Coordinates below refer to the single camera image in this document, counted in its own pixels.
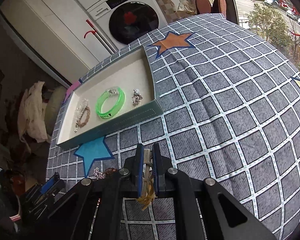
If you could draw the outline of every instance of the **red hook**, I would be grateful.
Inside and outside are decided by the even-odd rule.
[[[83,37],[84,39],[86,38],[86,36],[87,36],[87,34],[88,34],[88,33],[95,34],[95,33],[96,33],[96,31],[88,31],[88,32],[86,32],[86,34],[85,34],[85,35],[84,35],[84,37]]]

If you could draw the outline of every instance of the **bare tree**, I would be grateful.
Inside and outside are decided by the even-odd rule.
[[[296,21],[289,18],[290,21],[290,37],[292,40],[292,45],[293,45],[293,57],[296,55],[296,50],[297,47],[300,48],[300,33],[298,33],[297,28],[296,28]]]

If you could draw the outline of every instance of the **checkered tablecloth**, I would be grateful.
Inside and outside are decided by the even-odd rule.
[[[170,49],[156,59],[147,45],[165,33],[194,32],[195,46]],[[115,159],[96,161],[104,170],[121,168],[137,143],[160,144],[174,167],[190,177],[216,178],[278,239],[300,221],[300,89],[291,77],[298,69],[262,38],[223,19],[205,14],[174,22],[139,38],[82,77],[126,53],[145,46],[164,114],[109,134]],[[67,104],[53,133],[47,178],[55,171],[69,190],[84,176],[83,163],[55,145]],[[121,239],[175,239],[172,199],[156,199],[145,211],[123,201]]]

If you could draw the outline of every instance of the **held bracelet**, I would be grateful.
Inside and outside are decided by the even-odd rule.
[[[117,102],[114,104],[114,106],[108,112],[102,113],[101,112],[102,105],[104,104],[104,102],[106,101],[106,99],[108,97],[114,96],[114,95],[119,95]],[[121,90],[121,88],[114,87],[114,88],[106,90],[97,100],[97,103],[96,103],[97,115],[99,115],[101,118],[110,118],[110,117],[114,116],[115,114],[117,114],[119,112],[119,110],[123,106],[124,100],[125,100],[125,94]]]

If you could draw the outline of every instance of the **brown braided bracelet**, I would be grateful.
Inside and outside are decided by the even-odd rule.
[[[83,114],[84,114],[85,111],[87,111],[87,117],[86,117],[86,120],[83,123],[81,123],[81,118],[83,117]],[[84,127],[87,124],[87,122],[89,121],[89,118],[90,118],[90,108],[88,106],[86,106],[85,109],[82,112],[81,117],[77,121],[77,125],[80,128]]]

